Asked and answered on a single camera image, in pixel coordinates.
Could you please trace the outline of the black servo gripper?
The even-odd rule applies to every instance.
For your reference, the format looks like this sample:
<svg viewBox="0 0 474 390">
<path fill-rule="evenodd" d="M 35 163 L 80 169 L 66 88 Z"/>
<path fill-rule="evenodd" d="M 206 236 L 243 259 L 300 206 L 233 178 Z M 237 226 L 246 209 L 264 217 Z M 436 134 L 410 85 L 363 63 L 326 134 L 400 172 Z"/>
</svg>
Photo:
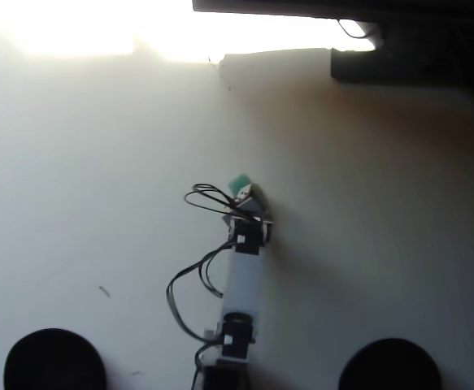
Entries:
<svg viewBox="0 0 474 390">
<path fill-rule="evenodd" d="M 261 196 L 260 187 L 256 183 L 248 183 L 241 187 L 233 200 L 237 208 L 252 217 L 266 223 L 273 221 L 269 203 L 264 196 Z"/>
</svg>

